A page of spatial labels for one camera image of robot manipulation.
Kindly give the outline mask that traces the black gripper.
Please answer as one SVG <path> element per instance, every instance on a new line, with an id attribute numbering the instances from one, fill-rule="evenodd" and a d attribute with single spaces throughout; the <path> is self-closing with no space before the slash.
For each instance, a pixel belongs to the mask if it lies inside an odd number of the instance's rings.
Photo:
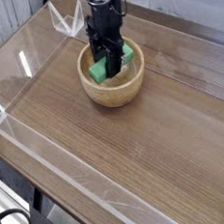
<path id="1" fill-rule="evenodd" d="M 91 14 L 87 15 L 87 36 L 95 62 L 106 57 L 106 77 L 121 71 L 124 42 L 120 34 L 123 24 L 121 0 L 88 0 Z"/>

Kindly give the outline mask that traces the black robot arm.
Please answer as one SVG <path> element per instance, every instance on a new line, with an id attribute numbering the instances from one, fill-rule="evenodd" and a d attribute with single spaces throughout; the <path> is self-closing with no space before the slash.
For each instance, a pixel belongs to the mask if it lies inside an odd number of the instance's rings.
<path id="1" fill-rule="evenodd" d="M 86 17 L 87 36 L 95 62 L 106 59 L 105 77 L 120 72 L 124 56 L 124 39 L 121 0 L 88 0 L 91 14 Z"/>

